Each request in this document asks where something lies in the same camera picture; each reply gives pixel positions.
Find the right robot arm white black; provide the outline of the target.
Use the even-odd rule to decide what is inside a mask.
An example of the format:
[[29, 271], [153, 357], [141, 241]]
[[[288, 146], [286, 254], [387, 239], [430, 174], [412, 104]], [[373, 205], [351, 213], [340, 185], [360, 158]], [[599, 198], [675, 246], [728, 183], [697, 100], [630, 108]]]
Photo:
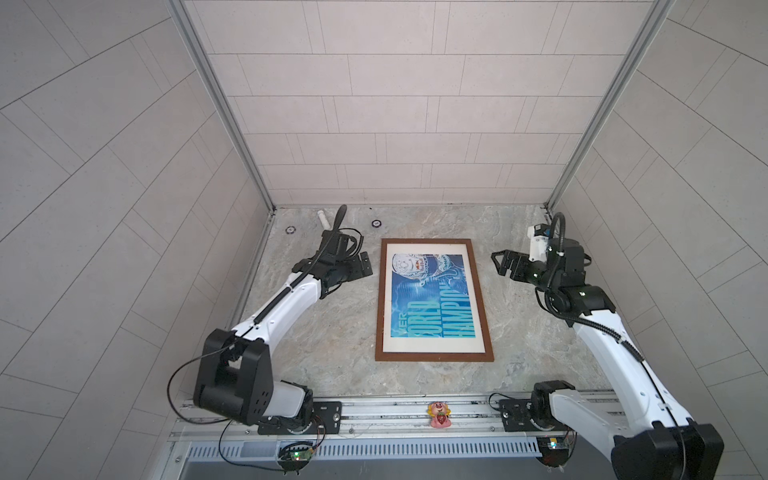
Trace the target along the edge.
[[674, 398], [630, 339], [608, 294], [587, 283], [590, 260], [583, 247], [535, 236], [531, 249], [492, 253], [497, 273], [534, 286], [540, 307], [592, 352], [621, 408], [613, 415], [569, 382], [544, 381], [531, 393], [533, 425], [575, 433], [610, 461], [619, 479], [714, 478], [724, 453], [721, 435]]

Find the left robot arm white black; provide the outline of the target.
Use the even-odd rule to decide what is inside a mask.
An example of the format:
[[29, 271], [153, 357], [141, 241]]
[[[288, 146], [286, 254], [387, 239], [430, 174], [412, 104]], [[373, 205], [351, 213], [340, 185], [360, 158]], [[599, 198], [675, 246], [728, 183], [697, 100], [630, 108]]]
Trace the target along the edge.
[[313, 422], [313, 393], [276, 381], [271, 353], [295, 322], [339, 286], [373, 274], [364, 236], [353, 228], [322, 232], [321, 245], [296, 263], [281, 289], [256, 313], [205, 340], [193, 404], [243, 425], [274, 420], [290, 430]]

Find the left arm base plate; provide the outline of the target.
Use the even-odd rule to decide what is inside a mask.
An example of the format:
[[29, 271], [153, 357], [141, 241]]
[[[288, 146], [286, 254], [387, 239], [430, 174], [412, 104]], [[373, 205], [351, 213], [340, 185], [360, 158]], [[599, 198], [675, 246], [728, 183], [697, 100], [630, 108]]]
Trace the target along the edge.
[[338, 434], [341, 414], [341, 402], [305, 402], [294, 417], [273, 416], [260, 421], [257, 432], [259, 435]]

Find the blue poster with white mat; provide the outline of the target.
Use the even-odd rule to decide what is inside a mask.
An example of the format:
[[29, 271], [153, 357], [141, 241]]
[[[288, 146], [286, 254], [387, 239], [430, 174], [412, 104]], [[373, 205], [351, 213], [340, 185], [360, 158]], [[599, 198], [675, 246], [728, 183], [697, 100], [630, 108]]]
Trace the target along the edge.
[[397, 253], [391, 271], [393, 338], [478, 336], [462, 255]]

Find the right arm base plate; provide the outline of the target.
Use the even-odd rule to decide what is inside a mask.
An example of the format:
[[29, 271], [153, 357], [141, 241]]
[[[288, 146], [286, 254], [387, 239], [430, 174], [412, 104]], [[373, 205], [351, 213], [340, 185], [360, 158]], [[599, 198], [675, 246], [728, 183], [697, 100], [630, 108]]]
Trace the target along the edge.
[[505, 432], [539, 431], [532, 421], [529, 405], [529, 400], [516, 398], [503, 398], [497, 402]]

